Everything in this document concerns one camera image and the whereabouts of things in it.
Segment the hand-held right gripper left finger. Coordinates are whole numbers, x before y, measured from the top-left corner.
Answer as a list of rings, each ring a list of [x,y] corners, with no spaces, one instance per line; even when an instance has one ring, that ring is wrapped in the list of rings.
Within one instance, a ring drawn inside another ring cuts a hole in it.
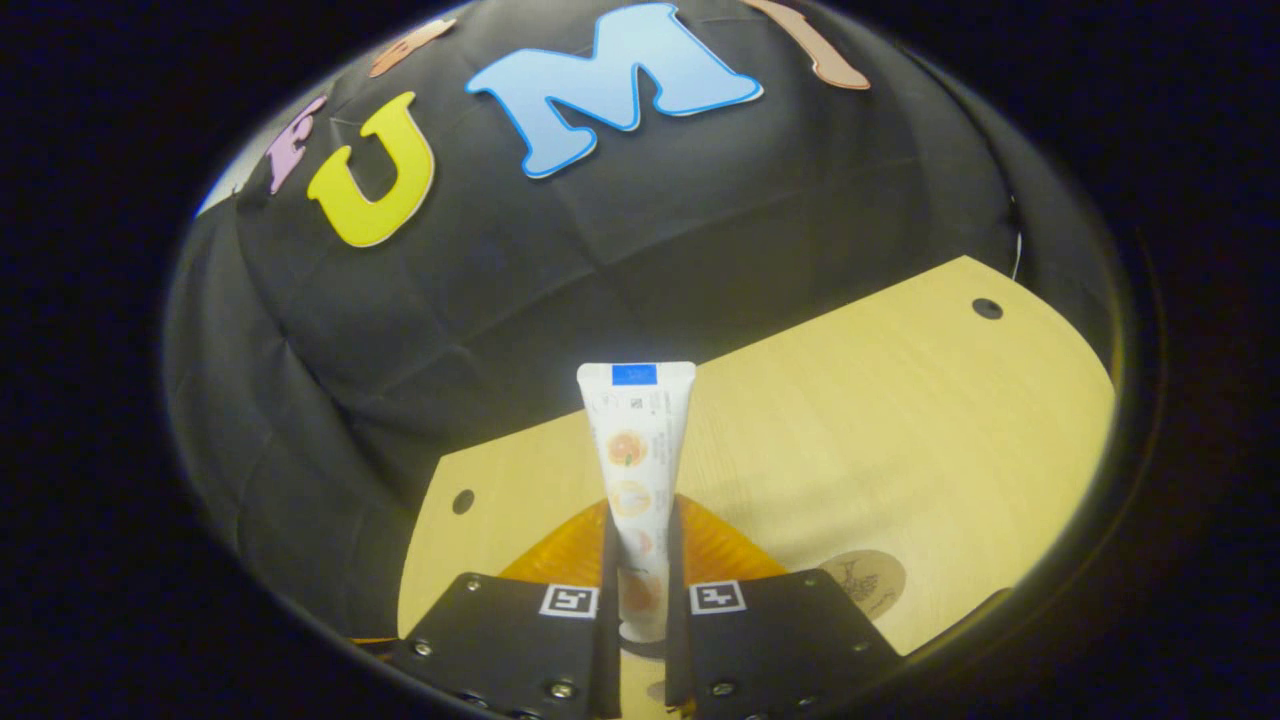
[[[620,717],[618,550],[607,501],[585,507],[504,571],[457,575],[390,665],[481,717]]]

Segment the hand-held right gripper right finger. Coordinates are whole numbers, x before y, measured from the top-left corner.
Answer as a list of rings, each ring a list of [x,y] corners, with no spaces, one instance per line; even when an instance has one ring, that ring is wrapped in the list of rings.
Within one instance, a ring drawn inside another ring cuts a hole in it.
[[[822,569],[790,571],[701,503],[671,525],[666,701],[684,719],[832,719],[902,655]]]

